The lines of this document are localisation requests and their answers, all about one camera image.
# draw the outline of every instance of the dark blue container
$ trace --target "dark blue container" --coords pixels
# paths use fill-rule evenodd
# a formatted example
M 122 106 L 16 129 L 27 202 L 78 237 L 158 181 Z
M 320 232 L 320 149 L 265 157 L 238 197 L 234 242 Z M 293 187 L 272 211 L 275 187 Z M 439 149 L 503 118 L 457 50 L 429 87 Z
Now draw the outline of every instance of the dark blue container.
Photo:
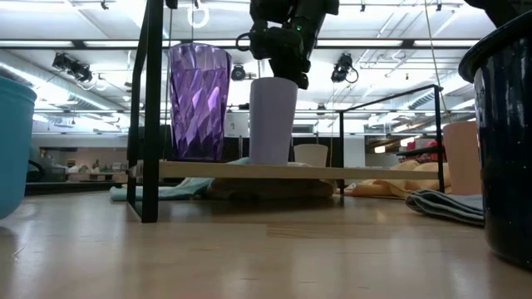
M 475 83 L 488 243 L 532 268 L 532 12 L 472 47 L 460 74 Z

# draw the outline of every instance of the purple faceted cup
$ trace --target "purple faceted cup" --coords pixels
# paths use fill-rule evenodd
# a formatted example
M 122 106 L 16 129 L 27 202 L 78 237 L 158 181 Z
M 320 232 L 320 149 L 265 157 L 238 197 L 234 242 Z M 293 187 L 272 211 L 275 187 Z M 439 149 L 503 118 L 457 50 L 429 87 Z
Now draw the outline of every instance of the purple faceted cup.
M 170 49 L 174 159 L 219 161 L 229 94 L 231 55 L 198 43 Z

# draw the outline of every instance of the desk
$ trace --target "desk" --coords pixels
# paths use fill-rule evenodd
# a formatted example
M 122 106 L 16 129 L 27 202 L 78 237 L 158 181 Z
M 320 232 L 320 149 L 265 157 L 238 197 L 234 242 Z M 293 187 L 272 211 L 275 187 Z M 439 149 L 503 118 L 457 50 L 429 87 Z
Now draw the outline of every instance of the desk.
M 0 297 L 530 299 L 484 230 L 401 200 L 160 202 L 139 225 L 109 194 L 26 198 L 0 231 Z

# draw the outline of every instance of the yellow cloth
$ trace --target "yellow cloth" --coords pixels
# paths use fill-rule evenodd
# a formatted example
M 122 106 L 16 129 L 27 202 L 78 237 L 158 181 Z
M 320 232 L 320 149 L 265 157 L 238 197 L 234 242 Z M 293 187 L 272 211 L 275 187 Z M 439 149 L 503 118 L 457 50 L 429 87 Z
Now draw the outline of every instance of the yellow cloth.
M 416 161 L 406 161 L 398 164 L 391 169 L 413 170 L 413 171 L 438 171 L 438 163 L 430 162 L 419 164 Z M 446 187 L 446 193 L 451 192 L 451 176 L 449 166 L 443 164 L 443 181 Z M 439 182 L 437 179 L 369 179 L 356 184 L 354 189 L 346 189 L 345 194 L 351 196 L 397 196 L 405 199 L 412 191 L 429 189 L 438 190 Z

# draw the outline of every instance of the white plastic cup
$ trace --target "white plastic cup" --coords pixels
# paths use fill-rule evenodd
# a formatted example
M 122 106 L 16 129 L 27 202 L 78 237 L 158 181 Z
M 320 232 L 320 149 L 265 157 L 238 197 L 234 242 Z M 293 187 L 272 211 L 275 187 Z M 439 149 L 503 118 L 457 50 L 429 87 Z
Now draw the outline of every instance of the white plastic cup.
M 296 145 L 293 147 L 295 160 L 299 163 L 309 164 L 313 167 L 327 166 L 327 152 L 325 145 Z
M 249 162 L 288 164 L 298 86 L 287 79 L 269 77 L 251 83 L 249 96 Z

